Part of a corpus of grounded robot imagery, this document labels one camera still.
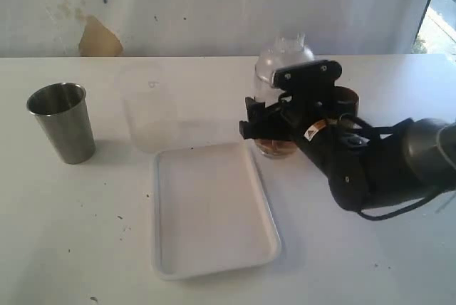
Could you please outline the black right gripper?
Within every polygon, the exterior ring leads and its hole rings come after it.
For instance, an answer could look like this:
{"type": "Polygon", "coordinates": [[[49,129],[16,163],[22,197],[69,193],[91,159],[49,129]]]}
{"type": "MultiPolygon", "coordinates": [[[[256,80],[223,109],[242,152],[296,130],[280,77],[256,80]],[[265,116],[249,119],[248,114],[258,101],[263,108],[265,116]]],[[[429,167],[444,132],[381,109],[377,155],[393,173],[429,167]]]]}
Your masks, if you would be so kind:
{"type": "Polygon", "coordinates": [[[338,115],[320,103],[298,105],[286,97],[270,106],[246,97],[247,120],[239,122],[243,139],[292,140],[312,162],[331,162],[340,151],[357,152],[363,138],[352,132],[356,117],[338,115]]]}

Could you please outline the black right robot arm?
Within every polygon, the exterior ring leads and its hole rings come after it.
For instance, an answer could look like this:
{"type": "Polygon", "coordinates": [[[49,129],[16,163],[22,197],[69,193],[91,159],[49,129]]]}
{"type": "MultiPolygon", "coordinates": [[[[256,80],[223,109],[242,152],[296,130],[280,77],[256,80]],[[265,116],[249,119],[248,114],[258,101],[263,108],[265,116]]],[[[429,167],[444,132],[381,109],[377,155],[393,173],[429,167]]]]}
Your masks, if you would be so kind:
{"type": "Polygon", "coordinates": [[[285,92],[272,105],[248,97],[239,132],[294,143],[326,176],[337,205],[361,217],[379,207],[398,216],[454,190],[454,124],[408,118],[375,127],[358,117],[358,102],[339,86],[322,94],[285,92]]]}

